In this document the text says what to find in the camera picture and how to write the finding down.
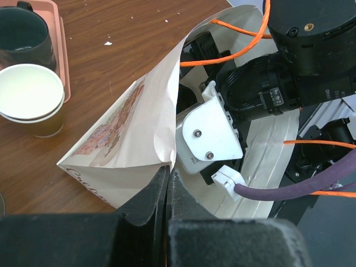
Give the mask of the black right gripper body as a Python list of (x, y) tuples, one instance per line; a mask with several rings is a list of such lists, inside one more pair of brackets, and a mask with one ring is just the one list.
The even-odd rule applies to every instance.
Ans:
[(233, 61), (205, 67), (199, 103), (180, 85), (177, 101), (177, 156), (189, 175), (207, 185), (223, 166), (240, 171), (252, 120), (279, 116), (299, 107), (290, 69), (279, 52), (237, 66)]

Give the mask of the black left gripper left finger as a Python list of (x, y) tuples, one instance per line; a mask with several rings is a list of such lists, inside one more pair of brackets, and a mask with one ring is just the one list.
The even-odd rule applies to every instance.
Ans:
[(170, 169), (112, 213), (1, 217), (2, 266), (165, 266)]

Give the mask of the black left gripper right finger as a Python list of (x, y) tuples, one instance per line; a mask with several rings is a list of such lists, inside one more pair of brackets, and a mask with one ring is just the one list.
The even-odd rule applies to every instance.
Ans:
[(218, 219), (174, 169), (167, 188), (168, 266), (312, 266), (304, 238), (283, 219)]

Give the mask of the cream paper gift bag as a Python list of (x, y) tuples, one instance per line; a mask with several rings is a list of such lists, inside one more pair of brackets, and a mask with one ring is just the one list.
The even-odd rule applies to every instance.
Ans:
[(139, 193), (164, 166), (170, 172), (180, 168), (185, 186), (219, 218), (266, 217), (275, 201), (326, 194), (327, 187), (355, 170), (354, 145), (351, 140), (336, 142), (327, 127), (321, 137), (298, 140), (304, 108), (253, 122), (242, 169), (221, 167), (211, 185), (189, 175), (177, 156), (179, 86), (192, 89), (199, 103), (207, 99), (201, 93), (201, 83), (207, 80), (203, 66), (182, 72), (184, 45), (208, 31), (219, 52), (230, 51), (237, 66), (276, 52), (274, 41), (264, 38), (269, 34), (264, 2), (228, 8), (198, 24), (133, 82), (58, 166), (115, 208)]

